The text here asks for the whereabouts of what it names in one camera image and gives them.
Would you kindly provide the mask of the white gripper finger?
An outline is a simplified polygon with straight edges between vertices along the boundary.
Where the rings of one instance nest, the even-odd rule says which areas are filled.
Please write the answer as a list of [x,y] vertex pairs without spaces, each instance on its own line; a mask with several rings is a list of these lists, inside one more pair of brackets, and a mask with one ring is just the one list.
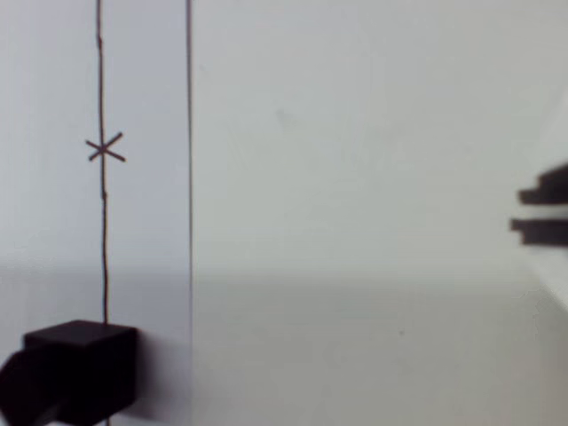
[[567,220],[513,218],[510,230],[519,233],[541,284],[567,310]]
[[548,117],[533,149],[534,185],[518,192],[525,205],[567,204],[567,89]]

